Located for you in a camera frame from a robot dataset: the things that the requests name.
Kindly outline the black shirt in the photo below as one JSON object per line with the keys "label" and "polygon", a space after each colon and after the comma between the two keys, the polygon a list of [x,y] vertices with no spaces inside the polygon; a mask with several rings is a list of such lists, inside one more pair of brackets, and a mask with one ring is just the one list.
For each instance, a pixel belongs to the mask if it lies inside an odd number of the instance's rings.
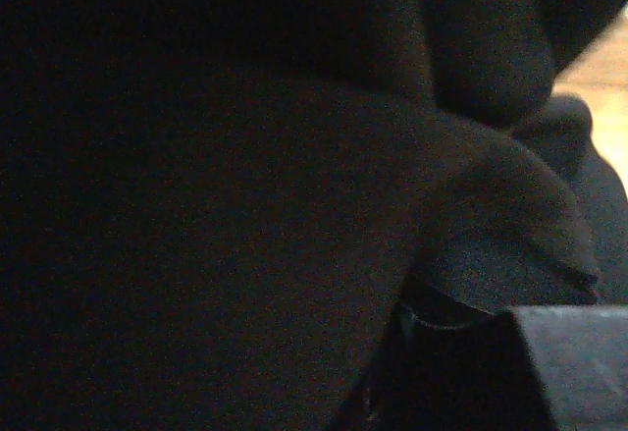
{"label": "black shirt", "polygon": [[556,77],[627,0],[1,0],[1,426],[341,430],[415,278],[627,299]]}

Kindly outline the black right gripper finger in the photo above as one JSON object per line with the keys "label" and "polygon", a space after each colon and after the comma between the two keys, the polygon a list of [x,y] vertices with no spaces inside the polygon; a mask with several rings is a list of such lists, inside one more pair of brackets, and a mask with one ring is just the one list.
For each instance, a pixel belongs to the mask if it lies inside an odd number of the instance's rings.
{"label": "black right gripper finger", "polygon": [[622,307],[473,309],[415,278],[341,430],[623,430]]}

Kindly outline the wooden clothes rack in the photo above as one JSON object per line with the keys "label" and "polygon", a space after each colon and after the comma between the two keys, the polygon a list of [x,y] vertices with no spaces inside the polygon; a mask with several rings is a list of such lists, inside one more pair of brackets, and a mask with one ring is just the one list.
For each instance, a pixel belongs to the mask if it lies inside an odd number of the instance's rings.
{"label": "wooden clothes rack", "polygon": [[558,78],[553,92],[578,95],[593,115],[593,143],[627,182],[627,11]]}

